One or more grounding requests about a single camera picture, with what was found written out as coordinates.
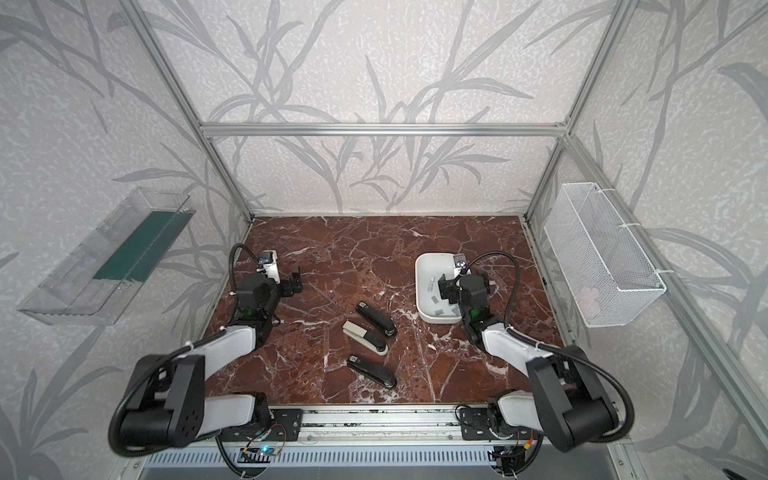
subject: wallpaper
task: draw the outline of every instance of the wallpaper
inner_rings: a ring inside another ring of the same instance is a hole
[[[554,146],[549,137],[217,140],[251,209],[267,215],[519,214]]]
[[[768,394],[768,2],[636,12],[579,138]]]
[[[142,0],[204,121],[565,118],[613,10],[577,0]]]
[[[196,338],[246,224],[110,2],[0,4],[0,477],[108,478],[138,358]],[[136,187],[197,212],[118,322],[16,310]]]
[[[531,219],[558,307],[577,344],[627,388],[635,408],[630,437],[651,480],[722,480],[728,468],[768,478],[768,458],[721,391],[666,302],[658,299],[626,326],[587,329],[544,224],[563,183],[586,181],[565,154]],[[621,405],[617,397],[614,401]]]

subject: aluminum frame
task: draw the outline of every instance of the aluminum frame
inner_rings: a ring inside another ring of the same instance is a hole
[[[603,189],[613,185],[598,167],[589,151],[576,137],[566,134],[563,145],[573,158],[579,170],[589,180]],[[606,190],[608,200],[614,205],[626,223],[633,228],[637,242],[648,255],[652,264],[660,270],[673,270],[645,229],[639,223],[627,204],[615,190]],[[690,293],[683,280],[674,273],[665,273],[667,293],[664,299],[687,334],[696,351],[707,363],[717,378],[736,411],[742,415],[746,426],[768,453],[768,399],[762,394],[752,377],[717,332],[706,313]]]
[[[203,123],[208,137],[560,137],[565,124],[253,124]]]
[[[486,404],[471,404],[486,407]],[[509,445],[510,440],[464,440],[454,416],[456,404],[274,405],[302,409],[298,443],[303,445]],[[196,445],[213,443],[206,440]],[[544,438],[545,445],[550,445]],[[227,442],[245,445],[247,441]],[[270,442],[252,442],[261,446]]]
[[[598,50],[595,52],[592,63],[587,70],[587,74],[584,76],[584,81],[581,82],[574,104],[571,106],[571,110],[565,118],[564,135],[570,134],[574,130],[576,124],[584,113],[589,98],[592,96],[592,92],[594,92],[600,78],[605,72],[605,68],[611,60],[611,56],[616,51],[621,37],[624,36],[624,31],[627,30],[632,13],[637,7],[638,2],[639,0],[618,0],[616,3],[614,12],[611,15],[611,20],[608,22],[603,38],[600,40]],[[538,202],[541,201],[541,195],[543,194],[544,188],[549,184],[549,181],[552,179],[552,176],[560,165],[563,150],[564,147],[561,144],[561,138],[558,138],[558,143],[549,157],[549,162],[547,162],[544,174],[541,175],[536,190],[534,190],[533,198],[531,198],[531,202],[528,204],[528,209],[525,211],[526,219],[533,215],[534,210],[538,206]]]
[[[194,110],[192,101],[181,87],[181,81],[165,55],[160,42],[157,40],[157,36],[154,34],[149,20],[144,14],[144,10],[141,9],[138,0],[117,0],[117,3],[125,18],[126,24],[133,30],[139,44],[144,48],[144,53],[149,57],[152,66],[154,66],[157,74],[168,89],[168,93],[170,93],[170,96],[179,107],[182,117],[184,117],[184,120],[187,122],[187,126],[190,128],[192,135],[195,136],[195,139],[200,144],[200,148],[208,157],[208,161],[213,166],[214,171],[216,171],[217,175],[224,183],[225,188],[232,196],[235,204],[237,204],[238,208],[243,212],[243,215],[250,220],[252,217],[251,211],[245,197],[237,187],[232,174],[219,156],[219,153],[200,130],[200,119]]]
[[[520,216],[520,224],[523,226],[523,234],[528,241],[528,248],[531,249],[533,255],[534,266],[538,271],[538,275],[541,277],[544,284],[544,293],[547,296],[549,307],[552,309],[552,315],[554,316],[554,323],[558,326],[560,332],[560,338],[563,340],[565,346],[576,344],[576,333],[571,329],[571,324],[566,319],[563,309],[560,307],[558,301],[558,293],[554,289],[554,283],[552,282],[552,272],[549,271],[546,260],[541,254],[538,242],[533,235],[533,229],[528,222],[525,221],[523,216]]]

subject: acrylic tray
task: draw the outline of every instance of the acrylic tray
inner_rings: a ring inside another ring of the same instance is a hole
[[[49,325],[113,325],[189,223],[188,199],[134,190],[18,309]]]

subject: wire mesh basket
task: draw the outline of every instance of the wire mesh basket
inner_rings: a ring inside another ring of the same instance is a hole
[[[667,291],[595,183],[562,184],[544,230],[588,327],[626,325]]]

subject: mounting plate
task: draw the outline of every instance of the mounting plate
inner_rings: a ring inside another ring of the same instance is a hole
[[[282,442],[283,436],[286,442],[295,442],[299,439],[299,431],[301,430],[301,415],[302,409],[271,409],[272,414],[275,416],[274,422],[278,425],[282,425],[283,429],[276,426],[261,442]],[[222,442],[247,442],[247,436],[253,434],[253,428],[251,427],[229,427],[221,431]]]
[[[487,408],[463,407],[458,410],[456,415],[462,424],[462,438],[464,440],[498,440],[498,437],[491,433]]]

